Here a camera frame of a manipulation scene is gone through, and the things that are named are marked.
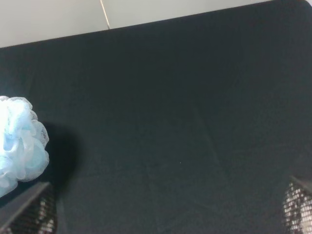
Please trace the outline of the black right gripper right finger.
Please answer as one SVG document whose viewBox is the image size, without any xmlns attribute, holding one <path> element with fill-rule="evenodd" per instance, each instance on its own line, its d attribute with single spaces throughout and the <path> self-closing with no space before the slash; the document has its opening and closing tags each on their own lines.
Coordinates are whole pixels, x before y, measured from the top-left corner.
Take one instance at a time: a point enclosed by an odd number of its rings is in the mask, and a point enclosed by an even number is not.
<svg viewBox="0 0 312 234">
<path fill-rule="evenodd" d="M 312 233 L 312 182 L 290 177 L 283 202 L 284 225 L 288 234 Z"/>
</svg>

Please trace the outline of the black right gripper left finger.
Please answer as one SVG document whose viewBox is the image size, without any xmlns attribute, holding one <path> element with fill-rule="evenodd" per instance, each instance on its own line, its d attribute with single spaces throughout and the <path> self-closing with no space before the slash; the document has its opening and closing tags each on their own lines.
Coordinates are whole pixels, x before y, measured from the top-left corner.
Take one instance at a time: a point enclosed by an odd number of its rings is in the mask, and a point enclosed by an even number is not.
<svg viewBox="0 0 312 234">
<path fill-rule="evenodd" d="M 53 186 L 39 182 L 0 209 L 2 234 L 54 234 L 58 219 Z"/>
</svg>

